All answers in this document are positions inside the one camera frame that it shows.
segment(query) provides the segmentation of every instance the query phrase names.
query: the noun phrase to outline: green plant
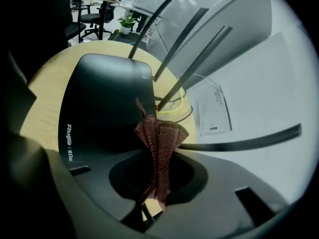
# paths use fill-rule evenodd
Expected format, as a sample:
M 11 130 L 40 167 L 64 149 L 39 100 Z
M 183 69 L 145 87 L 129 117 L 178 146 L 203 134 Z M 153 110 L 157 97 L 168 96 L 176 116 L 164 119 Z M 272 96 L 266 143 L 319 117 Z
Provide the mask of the green plant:
M 118 21 L 122 27 L 131 28 L 137 22 L 136 18 L 131 18 L 132 14 L 126 15 L 125 17 L 120 17 Z

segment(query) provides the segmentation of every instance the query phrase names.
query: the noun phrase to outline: red patterned fabric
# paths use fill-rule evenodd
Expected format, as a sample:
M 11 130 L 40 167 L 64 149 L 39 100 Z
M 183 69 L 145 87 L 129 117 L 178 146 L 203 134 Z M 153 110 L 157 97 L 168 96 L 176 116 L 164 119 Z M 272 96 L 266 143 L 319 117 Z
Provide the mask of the red patterned fabric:
M 151 184 L 143 193 L 141 203 L 154 198 L 164 210 L 169 193 L 169 160 L 173 151 L 188 137 L 188 132 L 177 123 L 147 115 L 139 99 L 136 104 L 143 113 L 143 121 L 138 123 L 135 133 L 150 150 L 154 166 Z

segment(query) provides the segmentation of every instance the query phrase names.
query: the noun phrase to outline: ruijie logo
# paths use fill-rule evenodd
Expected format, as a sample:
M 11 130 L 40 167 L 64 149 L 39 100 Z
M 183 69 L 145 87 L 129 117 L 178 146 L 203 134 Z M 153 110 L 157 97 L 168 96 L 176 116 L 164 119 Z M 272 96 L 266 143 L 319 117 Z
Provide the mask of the ruijie logo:
M 69 161 L 73 161 L 73 154 L 72 154 L 72 150 L 71 150 L 71 145 L 72 145 L 72 140 L 71 140 L 71 125 L 68 124 L 68 128 L 67 128 L 67 131 L 66 131 L 66 139 L 67 139 L 67 144 L 68 144 L 68 154 L 69 154 Z

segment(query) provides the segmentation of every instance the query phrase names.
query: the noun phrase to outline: potted plant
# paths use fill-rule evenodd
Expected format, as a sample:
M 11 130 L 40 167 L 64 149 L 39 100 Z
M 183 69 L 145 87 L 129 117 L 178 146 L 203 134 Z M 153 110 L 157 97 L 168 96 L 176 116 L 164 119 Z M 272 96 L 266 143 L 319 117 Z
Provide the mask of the potted plant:
M 131 28 L 134 26 L 134 24 L 137 22 L 136 18 L 131 18 L 132 14 L 128 14 L 125 17 L 120 17 L 118 21 L 121 24 L 121 31 L 122 34 L 128 34 L 131 31 Z

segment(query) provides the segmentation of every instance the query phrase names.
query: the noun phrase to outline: yellow cable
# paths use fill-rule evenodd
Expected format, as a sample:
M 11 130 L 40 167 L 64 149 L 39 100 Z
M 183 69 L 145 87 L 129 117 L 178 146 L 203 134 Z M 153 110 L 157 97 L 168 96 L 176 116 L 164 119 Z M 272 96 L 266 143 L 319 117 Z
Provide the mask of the yellow cable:
M 171 113 L 175 113 L 179 109 L 181 109 L 183 104 L 184 104 L 184 98 L 183 98 L 183 93 L 182 93 L 181 89 L 179 89 L 179 94 L 180 94 L 181 103 L 180 103 L 180 106 L 178 108 L 171 110 L 171 111 L 160 111 L 160 112 L 158 112 L 158 114 L 171 114 Z

